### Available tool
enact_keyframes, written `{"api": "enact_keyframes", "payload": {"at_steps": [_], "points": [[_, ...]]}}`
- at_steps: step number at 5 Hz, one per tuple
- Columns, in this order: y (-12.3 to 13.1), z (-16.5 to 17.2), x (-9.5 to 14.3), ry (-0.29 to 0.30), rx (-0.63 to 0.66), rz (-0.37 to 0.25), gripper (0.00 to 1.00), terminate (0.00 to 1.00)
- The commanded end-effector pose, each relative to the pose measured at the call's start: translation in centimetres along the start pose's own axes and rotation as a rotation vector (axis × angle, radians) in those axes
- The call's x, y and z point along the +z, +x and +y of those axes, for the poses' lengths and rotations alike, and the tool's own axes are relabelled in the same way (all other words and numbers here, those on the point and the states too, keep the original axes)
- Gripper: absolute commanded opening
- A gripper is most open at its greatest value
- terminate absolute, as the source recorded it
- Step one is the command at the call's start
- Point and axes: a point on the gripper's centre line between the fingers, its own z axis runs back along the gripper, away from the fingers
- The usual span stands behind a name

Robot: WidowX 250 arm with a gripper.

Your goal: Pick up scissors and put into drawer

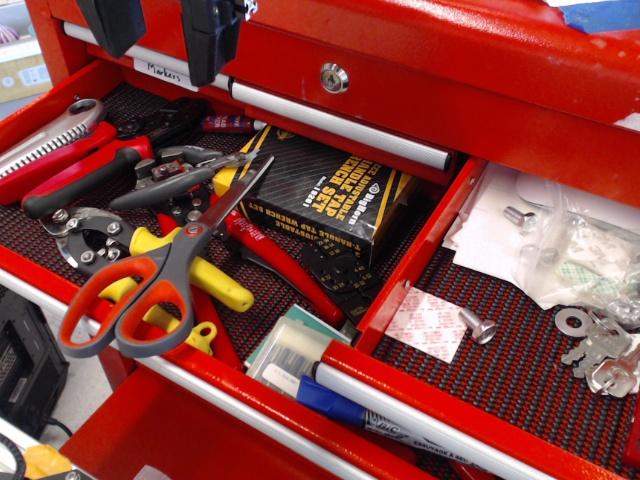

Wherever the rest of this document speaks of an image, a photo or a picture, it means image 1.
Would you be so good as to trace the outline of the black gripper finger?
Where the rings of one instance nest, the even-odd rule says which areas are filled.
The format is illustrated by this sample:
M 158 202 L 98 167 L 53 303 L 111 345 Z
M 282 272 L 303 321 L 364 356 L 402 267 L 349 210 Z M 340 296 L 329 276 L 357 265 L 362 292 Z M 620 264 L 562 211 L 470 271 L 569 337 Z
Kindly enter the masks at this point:
M 77 0 L 98 45 L 119 58 L 147 32 L 140 0 Z
M 258 2 L 189 0 L 181 8 L 189 77 L 205 86 L 235 58 L 241 24 L 258 11 Z

